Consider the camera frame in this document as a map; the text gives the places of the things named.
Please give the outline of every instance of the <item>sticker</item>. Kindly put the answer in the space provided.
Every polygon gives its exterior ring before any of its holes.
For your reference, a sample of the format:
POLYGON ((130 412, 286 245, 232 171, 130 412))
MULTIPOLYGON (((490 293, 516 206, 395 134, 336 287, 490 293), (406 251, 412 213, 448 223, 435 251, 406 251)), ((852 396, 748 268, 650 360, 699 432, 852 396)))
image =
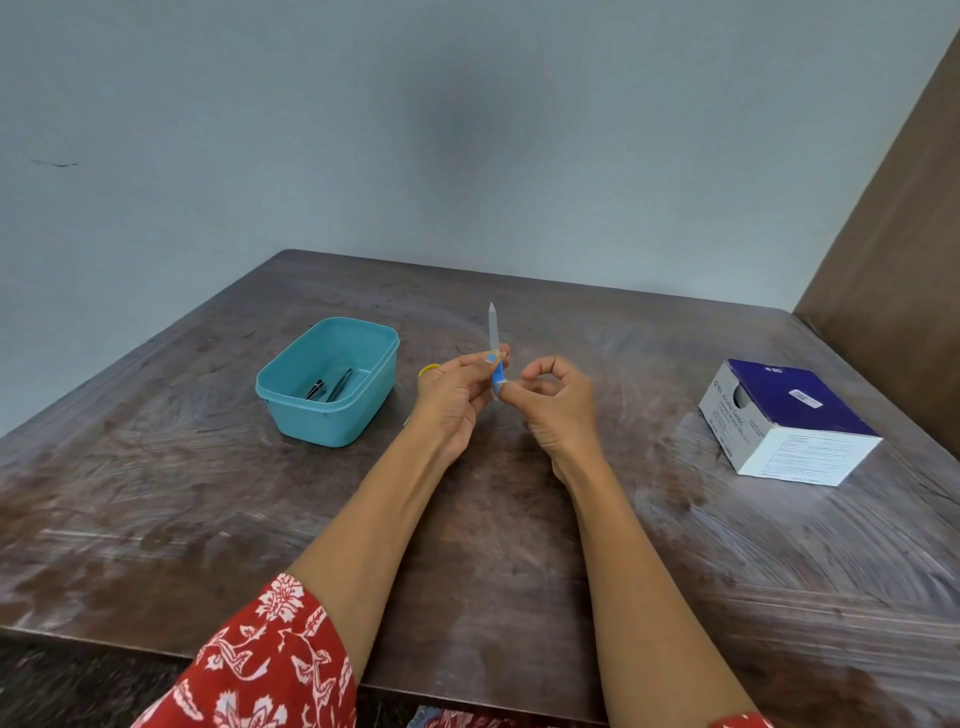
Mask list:
POLYGON ((800 401, 803 402, 804 404, 808 404, 809 406, 813 407, 814 409, 817 409, 818 407, 824 406, 824 404, 823 404, 821 401, 816 401, 816 400, 813 399, 810 395, 805 395, 805 394, 804 394, 803 392, 801 392, 799 389, 791 389, 791 390, 790 390, 790 396, 791 396, 791 397, 796 397, 798 400, 800 400, 800 401))

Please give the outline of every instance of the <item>teal plastic container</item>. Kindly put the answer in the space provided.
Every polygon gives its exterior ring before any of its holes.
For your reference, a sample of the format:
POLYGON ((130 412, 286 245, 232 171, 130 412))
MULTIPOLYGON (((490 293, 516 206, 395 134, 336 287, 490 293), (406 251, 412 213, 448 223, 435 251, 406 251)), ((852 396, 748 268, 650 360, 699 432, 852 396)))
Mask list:
POLYGON ((256 393, 284 435, 342 448, 359 437, 394 388, 399 345, 400 337, 390 327, 323 319, 260 370, 256 393), (328 403, 347 369, 353 370, 347 386, 328 403), (324 381, 326 392, 308 400, 317 379, 324 381))

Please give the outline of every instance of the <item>table surface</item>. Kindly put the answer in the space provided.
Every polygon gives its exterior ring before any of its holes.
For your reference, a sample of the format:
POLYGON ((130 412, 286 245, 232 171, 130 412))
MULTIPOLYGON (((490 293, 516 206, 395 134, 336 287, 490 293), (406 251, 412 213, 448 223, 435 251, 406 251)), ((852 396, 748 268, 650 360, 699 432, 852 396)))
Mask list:
MULTIPOLYGON (((346 503, 417 371, 487 347, 594 378, 660 556, 778 726, 956 725, 960 465, 772 308, 286 251, 0 440, 0 625, 190 655, 346 503), (397 330, 396 387, 344 449, 253 391, 312 324, 397 330), (885 440, 839 488, 737 476, 697 403, 726 357, 813 369, 885 440)), ((603 720, 576 521, 495 404, 404 557, 364 683, 603 720)))

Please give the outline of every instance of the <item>forearm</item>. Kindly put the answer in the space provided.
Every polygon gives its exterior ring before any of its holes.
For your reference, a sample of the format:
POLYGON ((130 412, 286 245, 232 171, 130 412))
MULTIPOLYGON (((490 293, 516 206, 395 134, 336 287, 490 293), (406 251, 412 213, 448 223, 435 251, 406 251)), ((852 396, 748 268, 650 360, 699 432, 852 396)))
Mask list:
POLYGON ((403 430, 357 492, 288 573, 323 604, 347 650, 357 681, 400 559, 444 474, 437 444, 403 430))
POLYGON ((703 728, 755 708, 596 453, 564 467, 577 511, 613 728, 703 728))

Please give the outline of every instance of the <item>white box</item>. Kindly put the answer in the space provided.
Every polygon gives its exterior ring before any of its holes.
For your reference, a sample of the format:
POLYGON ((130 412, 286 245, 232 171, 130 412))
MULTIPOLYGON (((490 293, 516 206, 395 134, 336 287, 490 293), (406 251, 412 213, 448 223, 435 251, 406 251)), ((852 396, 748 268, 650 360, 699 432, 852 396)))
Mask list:
POLYGON ((728 359, 700 411, 741 475, 839 485, 882 439, 807 369, 728 359))

